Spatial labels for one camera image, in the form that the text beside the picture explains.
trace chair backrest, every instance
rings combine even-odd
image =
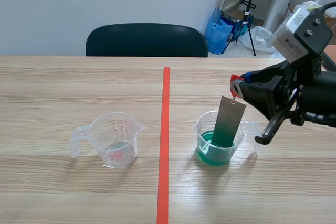
[[[204,36],[194,28],[167,24],[117,24],[94,30],[87,56],[207,57]]]

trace empty measuring cup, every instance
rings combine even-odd
[[[126,113],[112,112],[102,115],[91,125],[78,127],[72,132],[72,158],[79,156],[79,141],[89,140],[105,166],[125,167],[137,156],[136,139],[142,129],[142,125]]]
[[[203,114],[194,125],[197,134],[197,152],[200,158],[210,165],[225,165],[230,162],[233,154],[249,134],[258,135],[259,126],[241,122],[232,147],[223,148],[212,144],[218,110]]]

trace green liquid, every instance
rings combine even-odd
[[[202,134],[202,138],[206,142],[214,146],[225,148],[223,145],[221,145],[220,142],[212,139],[213,135],[214,135],[214,131],[207,131]],[[207,144],[203,144],[203,146],[199,146],[197,148],[197,152],[200,158],[207,164],[215,165],[215,166],[228,164],[231,158],[230,156],[231,151],[232,150],[219,150]]]

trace tripod stand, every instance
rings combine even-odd
[[[233,35],[233,38],[236,37],[238,31],[239,31],[239,34],[238,34],[238,37],[236,39],[236,43],[238,42],[238,38],[240,37],[241,33],[242,33],[242,29],[243,29],[243,26],[244,25],[247,25],[247,29],[248,29],[248,33],[250,35],[250,40],[251,40],[251,44],[252,44],[252,49],[253,49],[253,54],[254,56],[256,56],[256,51],[254,49],[254,44],[253,44],[253,40],[252,40],[252,35],[251,35],[251,6],[253,5],[252,4],[252,0],[248,0],[248,1],[245,1],[245,0],[241,0],[241,4],[244,4],[247,2],[247,8],[246,8],[246,11],[244,13],[244,18],[243,18],[243,22],[241,23],[240,27],[236,30],[235,34]],[[222,54],[225,52],[225,50],[228,48],[228,46],[230,45],[230,43],[232,42],[232,40],[230,40],[228,42],[228,44],[226,45],[224,51],[222,52]]]

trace robotic arm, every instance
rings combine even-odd
[[[336,2],[309,13],[297,10],[272,35],[286,60],[261,71],[232,76],[230,89],[270,122],[256,142],[267,145],[285,119],[336,127],[336,72],[321,72],[323,51],[332,38],[324,12]]]

